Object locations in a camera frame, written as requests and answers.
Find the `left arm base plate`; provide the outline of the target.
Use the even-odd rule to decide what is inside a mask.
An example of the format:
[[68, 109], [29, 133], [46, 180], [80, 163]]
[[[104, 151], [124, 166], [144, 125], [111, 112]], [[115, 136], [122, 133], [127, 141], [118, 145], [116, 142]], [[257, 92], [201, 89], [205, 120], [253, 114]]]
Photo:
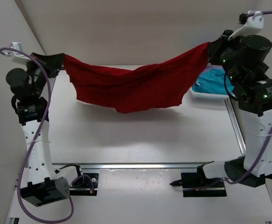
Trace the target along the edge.
[[98, 193], [99, 173], [86, 173], [70, 187], [71, 196], [96, 196]]

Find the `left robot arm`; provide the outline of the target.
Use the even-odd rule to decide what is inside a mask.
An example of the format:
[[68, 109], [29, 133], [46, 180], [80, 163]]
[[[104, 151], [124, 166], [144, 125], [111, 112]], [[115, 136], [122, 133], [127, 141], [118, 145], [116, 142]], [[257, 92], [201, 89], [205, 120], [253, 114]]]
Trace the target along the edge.
[[6, 75], [6, 82], [14, 94], [12, 106], [24, 132], [30, 152], [27, 186], [20, 189], [21, 198], [36, 207], [69, 197], [68, 182], [58, 177], [49, 150], [49, 116], [45, 113], [47, 99], [42, 97], [46, 79], [33, 61], [27, 69], [15, 68]]

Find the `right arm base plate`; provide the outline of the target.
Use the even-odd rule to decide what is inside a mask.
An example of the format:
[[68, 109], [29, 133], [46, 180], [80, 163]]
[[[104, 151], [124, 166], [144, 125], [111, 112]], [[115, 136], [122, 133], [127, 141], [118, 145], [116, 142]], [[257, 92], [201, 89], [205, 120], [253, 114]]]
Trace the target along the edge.
[[197, 173], [181, 173], [181, 179], [170, 183], [182, 187], [183, 197], [226, 197], [227, 192], [220, 178], [202, 179]]

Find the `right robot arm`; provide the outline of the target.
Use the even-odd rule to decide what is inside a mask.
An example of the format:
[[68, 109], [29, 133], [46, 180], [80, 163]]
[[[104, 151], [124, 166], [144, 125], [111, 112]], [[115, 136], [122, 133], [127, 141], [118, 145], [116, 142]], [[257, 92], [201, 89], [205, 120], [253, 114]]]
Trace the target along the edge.
[[272, 179], [272, 79], [264, 59], [272, 42], [260, 35], [223, 34], [208, 47], [208, 60], [221, 65], [233, 85], [233, 96], [245, 126], [245, 154], [229, 161], [197, 167], [196, 182], [203, 187], [219, 181], [258, 187]]

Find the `red t shirt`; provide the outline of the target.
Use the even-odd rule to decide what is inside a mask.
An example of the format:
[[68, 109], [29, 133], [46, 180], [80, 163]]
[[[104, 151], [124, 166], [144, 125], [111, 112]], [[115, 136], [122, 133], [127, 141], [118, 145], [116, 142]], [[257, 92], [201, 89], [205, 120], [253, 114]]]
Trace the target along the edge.
[[163, 63], [135, 70], [95, 66], [66, 55], [63, 65], [77, 100], [131, 113], [179, 106], [208, 65], [208, 43]]

